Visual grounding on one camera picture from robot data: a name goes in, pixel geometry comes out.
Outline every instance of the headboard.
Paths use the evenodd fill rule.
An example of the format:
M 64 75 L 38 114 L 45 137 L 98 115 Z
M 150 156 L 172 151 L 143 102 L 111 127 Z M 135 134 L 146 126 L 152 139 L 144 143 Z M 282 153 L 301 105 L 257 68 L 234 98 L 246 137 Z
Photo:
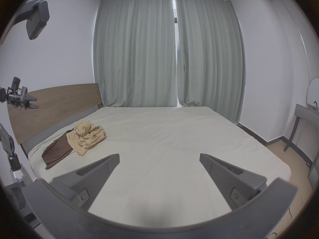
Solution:
M 8 113 L 18 144 L 60 120 L 89 109 L 102 107 L 97 83 L 76 84 L 28 92 L 37 98 L 39 109 L 17 110 L 8 104 Z

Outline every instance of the window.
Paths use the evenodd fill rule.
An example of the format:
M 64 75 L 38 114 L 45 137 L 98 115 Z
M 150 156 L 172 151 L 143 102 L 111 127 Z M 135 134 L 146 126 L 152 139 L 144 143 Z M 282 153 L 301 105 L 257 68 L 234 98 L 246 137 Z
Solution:
M 177 27 L 177 10 L 176 10 L 175 0 L 173 0 L 173 9 L 174 9 L 174 18 L 175 18 L 175 54 L 176 54 L 176 65 L 177 65 L 178 27 Z M 178 97 L 177 97 L 177 107 L 181 107 Z

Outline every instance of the curtain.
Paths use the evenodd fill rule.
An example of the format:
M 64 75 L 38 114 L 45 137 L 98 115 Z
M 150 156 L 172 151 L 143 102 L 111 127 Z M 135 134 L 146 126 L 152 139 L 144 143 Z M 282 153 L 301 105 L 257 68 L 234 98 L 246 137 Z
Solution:
M 243 52 L 228 0 L 176 0 L 177 88 L 182 106 L 208 106 L 238 123 L 244 94 Z
M 172 0 L 104 0 L 94 32 L 104 106 L 177 106 Z

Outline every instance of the folded clothing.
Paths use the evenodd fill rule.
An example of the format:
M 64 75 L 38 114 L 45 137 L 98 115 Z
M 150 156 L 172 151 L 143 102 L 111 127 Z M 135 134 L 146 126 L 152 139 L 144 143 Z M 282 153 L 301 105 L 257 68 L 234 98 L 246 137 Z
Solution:
M 73 129 L 73 131 L 66 134 L 66 137 L 70 146 L 81 156 L 90 147 L 106 138 L 103 127 L 94 126 L 89 121 L 79 120 Z
M 42 153 L 43 161 L 47 165 L 45 168 L 46 170 L 58 164 L 58 162 L 67 157 L 73 151 L 73 148 L 68 143 L 68 139 L 66 137 L 66 134 L 71 131 L 72 129 L 66 131 L 62 136 L 54 140 L 54 142 L 46 147 Z

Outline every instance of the bed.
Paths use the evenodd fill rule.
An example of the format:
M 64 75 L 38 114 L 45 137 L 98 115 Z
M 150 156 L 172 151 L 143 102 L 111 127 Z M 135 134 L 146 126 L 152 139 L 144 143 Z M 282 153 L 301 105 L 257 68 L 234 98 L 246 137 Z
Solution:
M 267 185 L 277 177 L 290 179 L 287 164 L 208 107 L 103 107 L 83 120 L 103 126 L 107 136 L 84 156 L 71 153 L 49 170 L 41 157 L 44 149 L 75 122 L 35 146 L 28 158 L 36 178 L 50 182 L 119 153 L 120 164 L 89 209 L 110 221 L 177 227 L 230 212 L 199 162 L 200 153 L 261 174 L 267 178 Z

